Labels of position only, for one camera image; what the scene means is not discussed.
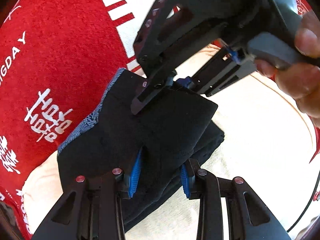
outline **finger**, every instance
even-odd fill
[[[254,63],[256,64],[258,72],[261,75],[266,76],[268,78],[273,77],[277,72],[276,67],[272,66],[271,64],[262,59],[256,59]]]
[[[313,11],[303,16],[295,36],[295,45],[306,56],[320,57],[320,21]]]
[[[275,81],[284,93],[293,99],[299,99],[311,94],[318,88],[320,70],[317,66],[298,63],[286,70],[278,71],[275,75]]]
[[[296,99],[298,109],[313,118],[320,118],[320,87],[311,94]]]

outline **red t-shirt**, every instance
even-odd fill
[[[19,0],[0,28],[0,200],[25,239],[25,180],[97,106],[118,68],[140,68],[132,44],[153,1]]]

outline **beige fabric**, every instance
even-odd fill
[[[177,69],[177,78],[193,75],[214,50],[209,46],[183,63]],[[289,96],[258,73],[209,100],[219,105],[213,120],[225,132],[225,141],[203,167],[218,177],[242,176],[288,228],[306,205],[320,167],[320,158],[308,164],[316,149],[310,119],[297,110]],[[31,173],[23,192],[29,225],[34,231],[62,194],[56,153]],[[126,239],[196,239],[198,205],[198,200],[187,200],[179,189],[127,232]],[[225,203],[223,210],[227,225]],[[291,237],[294,239],[305,226],[292,231]],[[224,233],[228,239],[227,228]]]

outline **blue patterned fabric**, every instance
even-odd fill
[[[61,151],[74,139],[79,137],[81,134],[87,132],[92,127],[94,127],[98,123],[98,117],[99,113],[102,108],[103,100],[105,99],[107,93],[110,91],[111,87],[114,85],[114,83],[117,81],[117,79],[120,77],[122,72],[125,70],[125,68],[119,68],[117,73],[112,78],[111,82],[109,83],[107,89],[104,91],[103,96],[101,98],[100,103],[97,105],[96,109],[89,114],[78,126],[72,131],[72,133],[69,134],[69,136],[66,138],[66,140],[61,143],[58,147],[58,156],[61,153]]]

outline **black folded cloth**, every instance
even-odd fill
[[[178,190],[179,167],[188,158],[203,164],[224,139],[211,121],[218,106],[176,83],[133,115],[131,101],[143,81],[143,77],[120,69],[97,109],[58,150],[65,190],[78,175],[95,177],[123,167],[141,147],[146,149],[137,192],[132,199],[122,200],[125,231]]]

